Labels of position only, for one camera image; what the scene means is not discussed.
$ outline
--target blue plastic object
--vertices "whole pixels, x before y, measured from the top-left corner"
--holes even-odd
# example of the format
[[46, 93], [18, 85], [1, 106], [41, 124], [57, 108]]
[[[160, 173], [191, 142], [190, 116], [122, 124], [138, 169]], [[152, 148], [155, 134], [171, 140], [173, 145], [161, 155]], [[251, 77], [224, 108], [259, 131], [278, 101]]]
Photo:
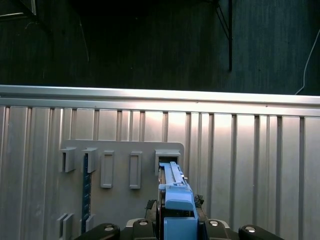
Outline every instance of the blue plastic object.
[[88, 173], [88, 154], [83, 157], [81, 234], [86, 232], [86, 221], [91, 212], [91, 173]]
[[198, 215], [194, 194], [183, 178], [180, 166], [175, 162], [163, 163], [165, 184], [159, 184], [159, 190], [165, 191], [164, 207], [177, 211], [191, 211], [192, 217], [165, 217], [164, 240], [196, 240], [198, 231]]

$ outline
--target metal ledge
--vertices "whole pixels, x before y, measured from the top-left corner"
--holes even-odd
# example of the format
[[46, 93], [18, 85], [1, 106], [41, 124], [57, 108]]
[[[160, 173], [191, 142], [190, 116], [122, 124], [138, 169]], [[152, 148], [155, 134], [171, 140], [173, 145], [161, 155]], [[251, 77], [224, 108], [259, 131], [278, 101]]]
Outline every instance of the metal ledge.
[[17, 13], [0, 15], [0, 22], [27, 19], [27, 18], [28, 17], [23, 12], [17, 12]]
[[0, 106], [320, 116], [319, 96], [0, 85]]

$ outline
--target corrugated metal wall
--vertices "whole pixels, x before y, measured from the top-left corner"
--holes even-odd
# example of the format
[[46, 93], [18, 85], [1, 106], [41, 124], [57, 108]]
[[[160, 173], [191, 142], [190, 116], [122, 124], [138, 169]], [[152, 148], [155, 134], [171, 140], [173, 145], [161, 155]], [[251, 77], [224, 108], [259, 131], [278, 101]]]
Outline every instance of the corrugated metal wall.
[[212, 218], [316, 239], [317, 117], [0, 107], [0, 239], [56, 239], [58, 153], [67, 139], [180, 142]]

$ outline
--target blue strip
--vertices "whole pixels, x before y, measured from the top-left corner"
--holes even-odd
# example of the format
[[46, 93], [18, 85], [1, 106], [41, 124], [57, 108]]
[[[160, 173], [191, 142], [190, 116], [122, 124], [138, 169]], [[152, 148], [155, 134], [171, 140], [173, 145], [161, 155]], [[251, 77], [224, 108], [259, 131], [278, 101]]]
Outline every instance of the blue strip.
[[86, 232], [86, 221], [91, 212], [91, 173], [88, 173], [88, 154], [83, 157], [83, 182], [82, 182], [82, 214], [81, 234]]
[[164, 163], [164, 172], [165, 172], [165, 184], [173, 184], [175, 182], [175, 178], [173, 172], [171, 170], [171, 166], [169, 163]]
[[170, 166], [171, 166], [171, 170], [174, 176], [174, 180], [176, 184], [184, 184], [185, 185], [185, 181], [182, 178], [183, 173], [180, 171], [180, 167], [179, 165], [177, 165], [174, 161], [170, 162]]

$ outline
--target rectangular holder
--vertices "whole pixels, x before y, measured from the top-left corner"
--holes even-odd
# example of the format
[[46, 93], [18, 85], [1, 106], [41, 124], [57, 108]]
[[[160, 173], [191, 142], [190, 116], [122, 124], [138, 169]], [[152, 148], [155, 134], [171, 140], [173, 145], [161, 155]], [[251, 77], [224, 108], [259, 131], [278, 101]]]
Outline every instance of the rectangular holder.
[[179, 150], [168, 150], [168, 149], [156, 149], [155, 150], [155, 165], [154, 165], [154, 175], [159, 174], [159, 163], [170, 163], [175, 162], [179, 164], [179, 158], [181, 154]]
[[[82, 220], [79, 221], [79, 235], [81, 235], [81, 225], [82, 225]], [[92, 214], [88, 217], [88, 219], [85, 221], [85, 232], [90, 231], [95, 227], [95, 215]]]
[[131, 152], [130, 170], [129, 170], [130, 189], [141, 188], [141, 161], [142, 161], [142, 151]]
[[90, 174], [96, 170], [97, 156], [98, 156], [97, 148], [87, 147], [87, 149], [82, 150], [82, 152], [84, 154], [88, 154], [88, 174]]
[[110, 189], [113, 187], [114, 167], [114, 151], [104, 151], [101, 156], [101, 188]]
[[74, 214], [64, 213], [61, 217], [57, 219], [57, 231], [59, 240], [69, 240], [71, 239], [72, 225], [73, 225], [73, 216]]
[[76, 147], [67, 147], [60, 150], [59, 172], [69, 173], [76, 169], [75, 166]]

